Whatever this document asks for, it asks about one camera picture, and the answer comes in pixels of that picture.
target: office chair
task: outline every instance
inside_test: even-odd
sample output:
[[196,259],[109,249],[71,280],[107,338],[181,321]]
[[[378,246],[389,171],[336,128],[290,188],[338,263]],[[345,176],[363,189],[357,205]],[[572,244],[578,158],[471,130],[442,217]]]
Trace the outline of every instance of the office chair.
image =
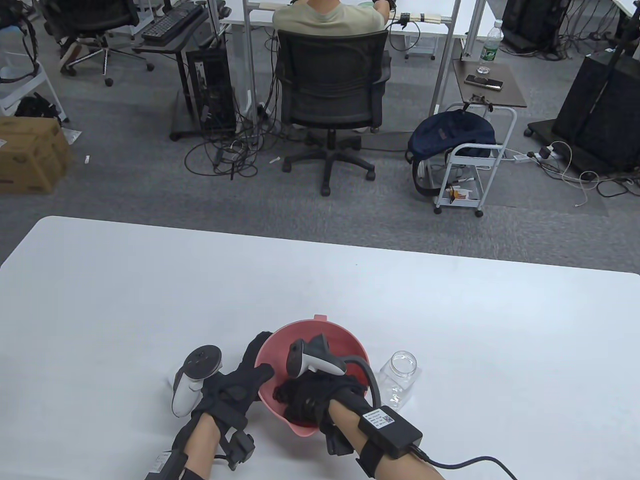
[[[110,48],[106,32],[127,25],[137,25],[140,19],[133,0],[41,0],[45,18],[64,25],[66,31],[78,38],[82,44],[88,40],[89,54],[67,64],[63,72],[76,76],[75,66],[97,55],[104,55],[102,75],[106,86],[113,80],[107,77],[107,64],[111,54],[125,55],[147,61],[140,55]],[[147,62],[147,70],[154,65]]]
[[387,31],[342,37],[278,32],[276,76],[282,85],[282,123],[327,130],[326,148],[324,139],[307,134],[305,144],[317,148],[285,157],[282,171],[290,172],[293,163],[303,160],[324,160],[322,196],[331,194],[336,161],[357,165],[367,170],[367,180],[376,179],[371,163],[342,151],[360,150],[361,137],[336,141],[336,130],[373,130],[382,124],[382,96],[391,76],[387,35]]

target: smartphone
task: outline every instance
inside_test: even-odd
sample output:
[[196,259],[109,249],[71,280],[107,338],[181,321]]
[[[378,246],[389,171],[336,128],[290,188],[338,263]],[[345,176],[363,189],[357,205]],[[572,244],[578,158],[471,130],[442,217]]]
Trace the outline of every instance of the smartphone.
[[500,80],[493,80],[485,77],[476,77],[475,75],[468,75],[465,79],[465,83],[469,85],[481,86],[483,88],[491,88],[491,90],[497,90],[498,92],[502,90],[502,85],[504,82]]

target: navy backpack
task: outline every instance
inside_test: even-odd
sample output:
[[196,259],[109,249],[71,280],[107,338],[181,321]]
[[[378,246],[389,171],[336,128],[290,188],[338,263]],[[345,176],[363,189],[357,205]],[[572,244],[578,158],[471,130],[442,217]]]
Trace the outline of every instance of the navy backpack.
[[[440,188],[418,185],[420,162],[462,143],[495,145],[495,131],[488,120],[464,109],[438,113],[418,125],[409,139],[404,157],[412,164],[413,184],[420,194],[437,196],[440,193]],[[490,154],[491,150],[485,148],[465,148],[459,152],[459,155],[468,157],[488,157]]]

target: computer tower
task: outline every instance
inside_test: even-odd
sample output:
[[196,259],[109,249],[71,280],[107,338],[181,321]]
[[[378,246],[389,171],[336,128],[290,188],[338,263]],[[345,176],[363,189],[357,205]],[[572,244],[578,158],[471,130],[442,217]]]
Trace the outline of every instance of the computer tower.
[[640,62],[621,56],[598,99],[612,56],[598,52],[584,58],[552,131],[616,169],[629,170],[640,165]]
[[234,91],[225,44],[218,42],[217,47],[186,54],[200,127],[203,131],[235,132]]
[[553,51],[571,0],[508,0],[502,16],[507,43],[518,51]]

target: white vr controller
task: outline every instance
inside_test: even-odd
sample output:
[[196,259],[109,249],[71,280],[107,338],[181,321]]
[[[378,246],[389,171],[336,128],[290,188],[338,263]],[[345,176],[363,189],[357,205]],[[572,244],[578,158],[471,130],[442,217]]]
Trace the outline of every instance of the white vr controller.
[[374,408],[382,405],[378,382],[371,371],[371,367],[364,358],[357,355],[336,356],[329,350],[329,342],[324,334],[318,335],[305,342],[298,339],[289,347],[287,355],[287,374],[291,378],[298,378],[307,370],[312,372],[326,372],[331,375],[345,375],[347,364],[359,365],[369,381],[371,400]]
[[222,352],[213,345],[196,348],[186,358],[173,379],[171,410],[176,417],[189,415],[202,395],[202,385],[222,366]]

